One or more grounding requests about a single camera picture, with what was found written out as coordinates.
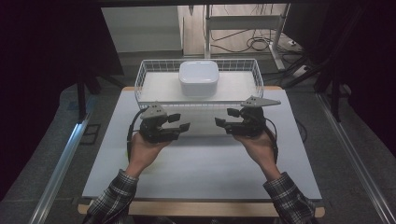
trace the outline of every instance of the shirt sleeve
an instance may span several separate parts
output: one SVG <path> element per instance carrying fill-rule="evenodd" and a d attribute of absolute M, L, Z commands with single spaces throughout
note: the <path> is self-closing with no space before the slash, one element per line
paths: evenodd
<path fill-rule="evenodd" d="M 84 224 L 124 223 L 128 216 L 129 204 L 134 199 L 137 178 L 126 175 L 122 170 L 111 181 L 108 188 L 90 206 Z"/>
<path fill-rule="evenodd" d="M 263 186 L 286 223 L 306 223 L 315 215 L 315 204 L 300 192 L 287 173 Z"/>

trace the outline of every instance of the white plastic box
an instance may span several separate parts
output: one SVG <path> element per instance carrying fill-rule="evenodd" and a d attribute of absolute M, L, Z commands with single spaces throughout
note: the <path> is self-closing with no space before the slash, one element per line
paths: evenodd
<path fill-rule="evenodd" d="M 189 61 L 180 65 L 178 72 L 183 95 L 209 97 L 216 93 L 219 68 L 212 61 Z"/>

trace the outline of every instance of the wire basket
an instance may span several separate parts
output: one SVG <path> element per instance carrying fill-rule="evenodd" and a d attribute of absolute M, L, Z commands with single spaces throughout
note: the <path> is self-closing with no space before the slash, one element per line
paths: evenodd
<path fill-rule="evenodd" d="M 140 64 L 134 93 L 140 108 L 153 102 L 161 105 L 239 105 L 249 96 L 263 96 L 262 75 L 254 59 L 210 59 L 219 68 L 214 96 L 184 96 L 178 81 L 180 65 L 195 60 L 144 60 Z"/>

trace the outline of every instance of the cable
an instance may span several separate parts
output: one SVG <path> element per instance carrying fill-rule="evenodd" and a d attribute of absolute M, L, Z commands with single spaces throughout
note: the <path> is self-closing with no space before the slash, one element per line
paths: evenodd
<path fill-rule="evenodd" d="M 299 120 L 297 120 L 297 118 L 294 118 L 294 119 L 296 120 L 297 127 L 300 125 L 300 127 L 303 129 L 302 132 L 299 129 L 300 135 L 302 135 L 302 133 L 305 133 L 304 138 L 303 138 L 303 143 L 304 143 L 306 141 L 306 139 L 308 138 L 308 131 L 306 130 L 305 126 Z"/>
<path fill-rule="evenodd" d="M 254 47 L 255 43 L 265 43 L 265 48 L 257 49 L 257 48 Z M 251 37 L 251 38 L 249 38 L 247 40 L 247 48 L 246 49 L 242 49 L 242 50 L 226 49 L 226 48 L 218 46 L 218 45 L 210 45 L 210 46 L 214 47 L 214 48 L 224 49 L 224 50 L 229 51 L 231 53 L 241 53 L 241 52 L 245 52 L 245 51 L 247 51 L 249 49 L 255 49 L 257 51 L 264 51 L 264 50 L 268 49 L 267 42 L 264 39 L 260 38 L 260 37 Z"/>
<path fill-rule="evenodd" d="M 210 37 L 212 38 L 212 40 L 214 40 L 214 41 L 218 41 L 218 40 L 222 40 L 222 39 L 225 39 L 225 38 L 231 37 L 231 36 L 233 36 L 233 35 L 239 35 L 239 34 L 242 34 L 242 33 L 246 32 L 246 31 L 250 31 L 250 29 L 243 30 L 243 31 L 239 31 L 239 32 L 236 32 L 236 33 L 234 33 L 234 34 L 231 34 L 231 35 L 226 35 L 226 36 L 224 36 L 224 37 L 221 37 L 221 38 L 219 38 L 219 39 L 215 39 L 215 38 L 213 38 L 212 31 L 210 31 Z"/>
<path fill-rule="evenodd" d="M 134 124 L 136 123 L 137 118 L 139 117 L 140 114 L 142 114 L 143 112 L 145 112 L 147 108 L 143 108 L 141 110 L 139 110 L 139 112 L 137 112 L 137 114 L 134 116 L 134 120 L 132 120 L 131 125 L 129 126 L 129 130 L 128 130 L 128 135 L 127 135 L 127 139 L 126 141 L 129 143 L 132 139 L 132 133 L 137 132 L 138 130 L 134 130 Z"/>
<path fill-rule="evenodd" d="M 268 120 L 268 121 L 270 121 L 270 123 L 274 126 L 274 131 L 275 131 L 275 141 L 277 141 L 277 130 L 276 130 L 276 126 L 275 126 L 275 124 L 270 120 L 270 119 L 265 119 L 265 120 Z"/>
<path fill-rule="evenodd" d="M 259 6 L 259 4 L 257 4 L 257 5 L 253 8 L 253 10 L 251 10 L 250 15 L 253 14 L 254 10 L 255 10 L 258 6 Z"/>
<path fill-rule="evenodd" d="M 303 65 L 303 63 L 306 62 L 306 60 L 308 59 L 306 54 L 303 54 L 303 56 L 301 58 L 299 58 L 297 61 L 295 61 L 294 63 L 292 63 L 285 71 L 283 72 L 279 72 L 279 73 L 269 73 L 269 74 L 262 74 L 263 75 L 270 75 L 270 74 L 280 74 L 281 77 L 274 77 L 274 78 L 269 78 L 269 79 L 264 79 L 263 82 L 268 82 L 268 81 L 272 81 L 272 80 L 278 80 L 278 82 L 275 82 L 273 85 L 278 85 L 281 86 L 282 85 L 282 81 L 285 77 L 289 77 L 291 76 L 295 70 L 297 70 L 301 65 Z"/>
<path fill-rule="evenodd" d="M 230 15 L 230 13 L 228 13 L 227 8 L 224 5 L 224 10 L 227 12 L 227 15 Z"/>

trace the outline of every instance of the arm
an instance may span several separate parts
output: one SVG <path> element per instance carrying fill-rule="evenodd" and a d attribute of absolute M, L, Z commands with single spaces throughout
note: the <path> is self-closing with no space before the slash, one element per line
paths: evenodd
<path fill-rule="evenodd" d="M 262 169 L 267 190 L 280 218 L 286 223 L 305 223 L 315 214 L 315 205 L 300 192 L 287 173 L 280 173 L 274 158 L 272 142 L 266 133 L 256 138 L 234 136 L 247 154 Z"/>
<path fill-rule="evenodd" d="M 140 133 L 136 133 L 132 137 L 131 157 L 127 168 L 125 171 L 120 170 L 105 192 L 93 202 L 83 223 L 124 223 L 140 174 L 169 144 L 170 142 L 154 145 L 146 142 Z"/>

